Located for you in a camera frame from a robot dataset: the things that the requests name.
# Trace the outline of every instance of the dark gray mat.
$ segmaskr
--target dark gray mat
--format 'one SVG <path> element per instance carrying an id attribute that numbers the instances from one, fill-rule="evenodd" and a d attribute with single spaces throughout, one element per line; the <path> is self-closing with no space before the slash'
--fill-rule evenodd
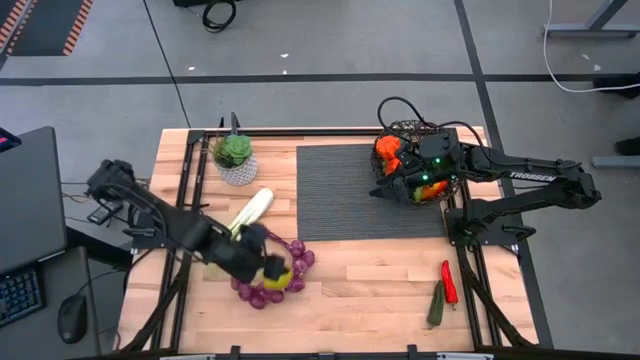
<path id="1" fill-rule="evenodd" d="M 445 235 L 439 203 L 407 207 L 369 196 L 376 181 L 371 146 L 297 148 L 300 240 Z"/>

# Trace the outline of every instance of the succulent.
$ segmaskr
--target succulent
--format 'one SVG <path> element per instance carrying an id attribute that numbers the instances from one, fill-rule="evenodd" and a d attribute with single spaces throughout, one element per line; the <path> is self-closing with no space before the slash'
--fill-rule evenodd
<path id="1" fill-rule="evenodd" d="M 245 135 L 229 135 L 216 143 L 213 154 L 226 168 L 239 166 L 251 156 L 251 140 Z"/>

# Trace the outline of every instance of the floor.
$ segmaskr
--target floor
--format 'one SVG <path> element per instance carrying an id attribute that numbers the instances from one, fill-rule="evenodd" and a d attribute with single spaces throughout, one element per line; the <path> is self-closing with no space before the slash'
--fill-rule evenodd
<path id="1" fill-rule="evenodd" d="M 554 20 L 583 22 L 599 4 L 555 0 Z M 591 156 L 613 154 L 613 142 L 640 133 L 640 102 L 565 93 L 542 76 L 546 0 L 246 0 L 220 34 L 203 30 L 201 6 L 148 5 L 194 127 L 215 127 L 231 111 L 244 127 L 377 125 L 378 103 L 399 95 L 430 121 L 488 126 L 492 144 L 509 154 L 584 162 L 600 203 L 523 215 L 538 229 L 530 247 L 553 343 L 640 354 L 640 174 L 590 165 Z M 461 14 L 470 33 L 462 30 Z M 634 1 L 611 23 L 638 18 Z M 470 40 L 478 62 L 474 56 L 470 62 Z M 552 38 L 548 53 L 561 74 L 640 71 L 640 39 Z M 6 60 L 2 126 L 14 133 L 54 126 L 63 181 L 85 180 L 105 158 L 127 160 L 148 177 L 161 130 L 185 127 L 168 76 L 142 1 L 95 0 L 71 56 Z M 395 105 L 385 118 L 410 117 Z M 94 208 L 65 203 L 75 218 Z M 69 225 L 128 246 L 121 224 L 98 228 L 70 219 Z M 106 271 L 93 265 L 96 274 Z M 119 313 L 122 279 L 102 280 L 94 286 L 101 328 L 108 330 Z M 112 336 L 105 332 L 105 348 Z"/>

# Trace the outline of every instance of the computer mouse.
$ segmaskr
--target computer mouse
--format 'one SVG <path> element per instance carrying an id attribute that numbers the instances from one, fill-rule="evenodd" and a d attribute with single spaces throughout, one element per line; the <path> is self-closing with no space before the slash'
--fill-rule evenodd
<path id="1" fill-rule="evenodd" d="M 65 344 L 75 344 L 87 333 L 87 299 L 72 295 L 58 309 L 58 335 Z"/>

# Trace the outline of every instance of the wooden tabletop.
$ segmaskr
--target wooden tabletop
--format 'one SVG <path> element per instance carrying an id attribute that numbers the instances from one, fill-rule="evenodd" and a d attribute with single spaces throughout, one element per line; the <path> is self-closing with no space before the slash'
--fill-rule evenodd
<path id="1" fill-rule="evenodd" d="M 484 131 L 477 128 L 484 141 Z M 151 180 L 151 191 L 175 204 L 188 130 L 164 130 Z M 466 129 L 460 141 L 477 143 Z M 366 136 L 254 137 L 258 176 L 235 187 L 221 180 L 208 157 L 202 210 L 228 224 L 261 188 L 273 190 L 275 200 L 260 219 L 285 240 L 297 238 L 296 147 L 299 145 L 371 144 Z M 200 156 L 191 164 L 187 190 L 190 201 Z M 469 183 L 473 198 L 500 197 L 496 183 Z M 403 352 L 408 344 L 419 351 L 472 350 L 462 280 L 455 249 L 446 238 L 314 241 L 306 243 L 317 263 L 305 275 L 306 288 L 287 294 L 280 304 L 254 310 L 229 286 L 219 269 L 194 264 L 191 268 L 181 353 L 228 353 L 240 345 L 248 353 L 290 352 Z M 536 333 L 516 257 L 503 248 L 483 248 L 494 300 L 529 341 Z M 280 252 L 277 248 L 269 251 Z M 133 269 L 120 318 L 122 344 L 127 344 L 155 307 L 164 250 L 155 250 Z M 445 306 L 442 325 L 427 329 L 426 312 L 444 260 L 451 264 L 460 303 Z M 480 301 L 478 314 L 485 343 L 489 331 Z M 163 346 L 169 344 L 173 308 L 165 320 Z"/>

